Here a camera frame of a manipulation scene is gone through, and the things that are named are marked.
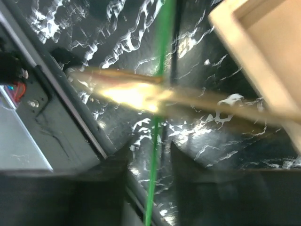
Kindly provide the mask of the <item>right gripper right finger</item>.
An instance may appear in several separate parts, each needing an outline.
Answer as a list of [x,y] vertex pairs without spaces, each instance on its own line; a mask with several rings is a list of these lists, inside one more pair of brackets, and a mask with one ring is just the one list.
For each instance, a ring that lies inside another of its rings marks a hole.
[[182,226],[298,226],[300,170],[213,170],[170,146]]

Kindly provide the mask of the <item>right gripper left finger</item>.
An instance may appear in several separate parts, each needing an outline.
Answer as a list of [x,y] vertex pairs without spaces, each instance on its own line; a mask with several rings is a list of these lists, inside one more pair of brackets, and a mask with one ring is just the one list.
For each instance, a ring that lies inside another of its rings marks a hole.
[[107,159],[83,173],[6,170],[0,173],[3,226],[119,226],[127,160]]

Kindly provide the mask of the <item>green hanger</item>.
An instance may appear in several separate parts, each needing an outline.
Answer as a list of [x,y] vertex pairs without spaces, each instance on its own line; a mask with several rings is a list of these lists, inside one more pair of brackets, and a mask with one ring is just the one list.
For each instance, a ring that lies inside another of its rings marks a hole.
[[[166,61],[166,51],[168,48],[168,40],[170,38],[170,32],[171,32],[170,24],[173,19],[173,13],[174,13],[174,1],[166,0],[159,13],[159,20],[158,20],[159,25],[157,29],[159,66],[156,72],[156,76],[158,78],[162,78],[164,73],[164,63]],[[149,175],[148,196],[147,196],[147,202],[146,202],[145,214],[144,214],[145,226],[151,225],[152,209],[154,206],[154,193],[155,193],[156,176],[157,176],[157,148],[158,148],[158,132],[159,132],[158,125],[160,123],[159,115],[157,114],[154,115],[152,122],[154,124],[154,130],[152,136],[153,146],[152,146],[151,167],[150,167],[150,175]]]

